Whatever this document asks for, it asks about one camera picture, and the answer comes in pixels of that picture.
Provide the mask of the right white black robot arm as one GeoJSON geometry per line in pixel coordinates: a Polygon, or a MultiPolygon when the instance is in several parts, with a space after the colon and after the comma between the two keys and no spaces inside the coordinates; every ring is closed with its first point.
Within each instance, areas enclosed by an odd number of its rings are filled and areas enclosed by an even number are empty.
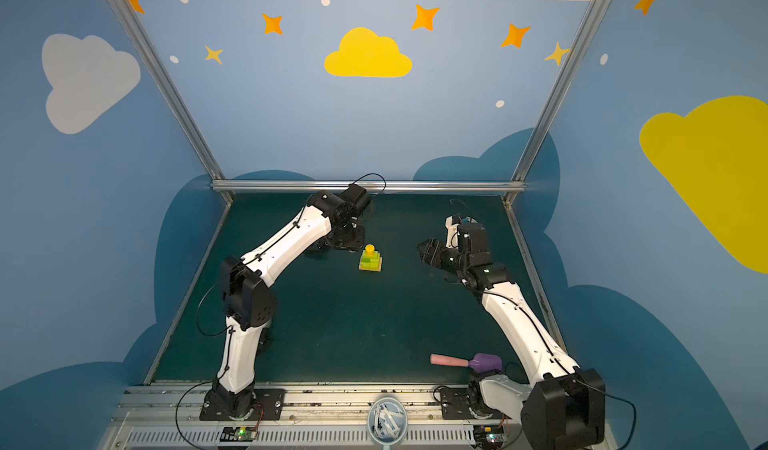
{"type": "Polygon", "coordinates": [[[494,261],[483,224],[451,215],[446,237],[418,245],[421,260],[458,278],[496,321],[515,351],[527,383],[511,380],[496,356],[466,362],[473,375],[468,411],[500,413],[517,422],[534,449],[586,449],[605,438],[605,385],[583,370],[549,334],[505,266],[494,261]]]}

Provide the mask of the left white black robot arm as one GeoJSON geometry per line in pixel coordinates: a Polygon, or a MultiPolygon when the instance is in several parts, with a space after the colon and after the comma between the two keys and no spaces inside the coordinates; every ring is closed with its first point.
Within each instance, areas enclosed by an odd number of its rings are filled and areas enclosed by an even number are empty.
{"type": "Polygon", "coordinates": [[[227,257],[219,281],[225,313],[225,345],[220,368],[204,400],[209,420],[246,420],[256,409],[255,358],[262,332],[277,310],[271,287],[280,274],[310,248],[357,250],[365,227],[359,217],[369,193],[351,183],[341,193],[318,191],[282,229],[239,258],[227,257]]]}

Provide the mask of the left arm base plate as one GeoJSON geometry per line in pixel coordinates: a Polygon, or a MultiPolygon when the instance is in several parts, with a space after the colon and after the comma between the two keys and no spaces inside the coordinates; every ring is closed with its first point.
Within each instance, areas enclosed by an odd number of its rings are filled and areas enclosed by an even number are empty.
{"type": "Polygon", "coordinates": [[[209,390],[199,415],[201,421],[276,421],[281,417],[284,389],[245,389],[232,394],[209,390]]]}

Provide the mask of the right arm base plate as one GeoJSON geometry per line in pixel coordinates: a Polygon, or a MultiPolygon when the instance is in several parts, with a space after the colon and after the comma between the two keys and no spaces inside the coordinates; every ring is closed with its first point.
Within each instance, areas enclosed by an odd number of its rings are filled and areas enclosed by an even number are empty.
{"type": "Polygon", "coordinates": [[[438,386],[433,390],[444,420],[489,420],[503,416],[518,418],[526,400],[516,392],[491,391],[484,395],[475,388],[438,386]]]}

